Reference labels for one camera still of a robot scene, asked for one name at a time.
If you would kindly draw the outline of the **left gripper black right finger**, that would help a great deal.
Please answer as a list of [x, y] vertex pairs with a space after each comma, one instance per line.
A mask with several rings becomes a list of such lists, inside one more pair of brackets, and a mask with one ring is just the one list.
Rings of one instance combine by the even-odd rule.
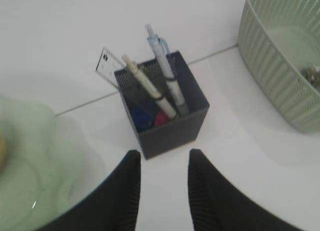
[[299, 230], [244, 195], [200, 149], [189, 152], [187, 188], [196, 231]]

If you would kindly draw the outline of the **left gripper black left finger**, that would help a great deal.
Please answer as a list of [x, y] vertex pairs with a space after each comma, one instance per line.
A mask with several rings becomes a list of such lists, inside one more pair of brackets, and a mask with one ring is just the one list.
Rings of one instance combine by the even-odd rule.
[[141, 154], [129, 150], [85, 199], [41, 231], [134, 231], [141, 195]]

